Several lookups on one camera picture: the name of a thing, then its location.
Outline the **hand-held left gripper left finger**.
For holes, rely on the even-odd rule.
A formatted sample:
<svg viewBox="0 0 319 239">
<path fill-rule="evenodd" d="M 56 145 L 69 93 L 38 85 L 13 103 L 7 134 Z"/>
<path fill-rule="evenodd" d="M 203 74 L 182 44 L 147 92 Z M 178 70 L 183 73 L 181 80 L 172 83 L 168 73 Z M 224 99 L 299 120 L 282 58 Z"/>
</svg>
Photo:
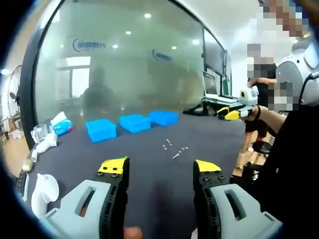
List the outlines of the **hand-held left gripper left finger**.
<svg viewBox="0 0 319 239">
<path fill-rule="evenodd" d="M 122 239 L 128 202 L 130 159 L 105 160 L 44 216 L 53 239 Z"/>
</svg>

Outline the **person's right hand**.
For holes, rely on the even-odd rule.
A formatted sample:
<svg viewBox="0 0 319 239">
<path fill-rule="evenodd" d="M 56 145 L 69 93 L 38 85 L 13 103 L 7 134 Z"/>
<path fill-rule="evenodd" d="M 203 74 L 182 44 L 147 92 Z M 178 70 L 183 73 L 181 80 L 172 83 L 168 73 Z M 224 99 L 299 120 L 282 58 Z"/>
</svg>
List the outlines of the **person's right hand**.
<svg viewBox="0 0 319 239">
<path fill-rule="evenodd" d="M 261 108 L 259 105 L 255 105 L 251 110 L 248 111 L 248 115 L 242 118 L 243 121 L 256 121 L 259 119 L 261 114 Z"/>
</svg>

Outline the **person's left hand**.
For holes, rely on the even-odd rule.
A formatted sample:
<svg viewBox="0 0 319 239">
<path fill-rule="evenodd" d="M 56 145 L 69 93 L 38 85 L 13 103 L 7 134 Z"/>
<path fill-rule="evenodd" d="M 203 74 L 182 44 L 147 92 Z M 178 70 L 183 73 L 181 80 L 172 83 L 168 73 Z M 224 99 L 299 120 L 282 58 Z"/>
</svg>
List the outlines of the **person's left hand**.
<svg viewBox="0 0 319 239">
<path fill-rule="evenodd" d="M 124 239 L 142 239 L 143 233 L 140 227 L 124 228 Z"/>
</svg>

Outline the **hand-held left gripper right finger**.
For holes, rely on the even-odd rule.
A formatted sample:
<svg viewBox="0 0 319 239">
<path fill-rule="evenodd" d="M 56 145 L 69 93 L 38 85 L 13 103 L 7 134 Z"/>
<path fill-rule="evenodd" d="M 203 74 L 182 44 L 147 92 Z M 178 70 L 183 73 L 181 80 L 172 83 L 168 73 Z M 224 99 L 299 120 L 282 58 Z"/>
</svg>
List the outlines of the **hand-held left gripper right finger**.
<svg viewBox="0 0 319 239">
<path fill-rule="evenodd" d="M 283 223 L 237 184 L 230 184 L 219 166 L 193 163 L 195 239 L 277 239 Z"/>
</svg>

